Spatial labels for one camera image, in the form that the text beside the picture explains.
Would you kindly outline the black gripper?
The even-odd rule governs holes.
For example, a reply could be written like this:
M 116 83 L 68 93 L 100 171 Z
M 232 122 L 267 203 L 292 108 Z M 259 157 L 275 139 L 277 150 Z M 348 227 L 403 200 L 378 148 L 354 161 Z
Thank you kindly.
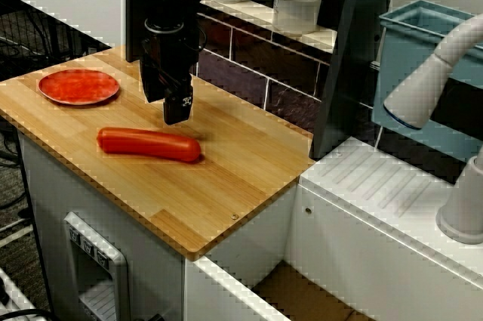
M 196 29 L 173 33 L 153 33 L 142 42 L 140 60 L 143 92 L 149 103 L 164 100 L 163 119 L 167 125 L 189 119 L 193 102 L 190 68 L 198 61 L 200 34 Z

